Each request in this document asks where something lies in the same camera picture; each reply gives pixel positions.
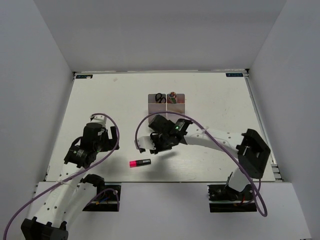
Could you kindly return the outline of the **pink black highlighter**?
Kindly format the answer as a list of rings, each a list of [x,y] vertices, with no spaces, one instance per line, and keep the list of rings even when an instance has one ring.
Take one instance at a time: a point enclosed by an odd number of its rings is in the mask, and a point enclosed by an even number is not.
[[[129,162],[129,167],[130,168],[135,168],[135,167],[141,167],[141,166],[147,166],[151,164],[150,159],[140,159],[140,160],[133,160]]]

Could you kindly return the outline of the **black handled scissors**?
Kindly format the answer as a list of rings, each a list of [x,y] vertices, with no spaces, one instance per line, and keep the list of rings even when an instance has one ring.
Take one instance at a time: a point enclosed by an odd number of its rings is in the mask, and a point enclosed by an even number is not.
[[[157,93],[154,97],[157,104],[165,104],[167,102],[166,95],[162,93]]]

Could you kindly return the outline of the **pink glue stick tube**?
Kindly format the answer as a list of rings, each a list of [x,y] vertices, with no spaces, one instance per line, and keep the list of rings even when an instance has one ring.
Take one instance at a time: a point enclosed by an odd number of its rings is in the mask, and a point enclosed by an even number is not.
[[[170,104],[177,104],[178,103],[178,95],[176,92],[172,91],[167,94],[167,102]]]

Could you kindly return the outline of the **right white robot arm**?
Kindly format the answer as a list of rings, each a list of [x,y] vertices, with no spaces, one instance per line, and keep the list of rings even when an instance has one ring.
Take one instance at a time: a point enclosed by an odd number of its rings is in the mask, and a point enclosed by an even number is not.
[[[244,133],[213,130],[200,126],[195,120],[179,118],[176,122],[156,115],[149,123],[152,130],[150,152],[171,150],[179,144],[200,146],[226,153],[237,165],[226,183],[226,195],[236,200],[253,179],[263,178],[271,150],[254,129]]]

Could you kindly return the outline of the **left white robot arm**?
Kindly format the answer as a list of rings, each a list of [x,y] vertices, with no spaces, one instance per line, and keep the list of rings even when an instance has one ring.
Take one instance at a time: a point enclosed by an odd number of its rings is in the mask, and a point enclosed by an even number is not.
[[[85,125],[81,137],[76,138],[64,158],[56,184],[36,214],[24,219],[21,231],[27,240],[66,240],[72,221],[91,202],[105,196],[105,179],[89,173],[99,153],[119,149],[116,126],[106,129],[104,121]]]

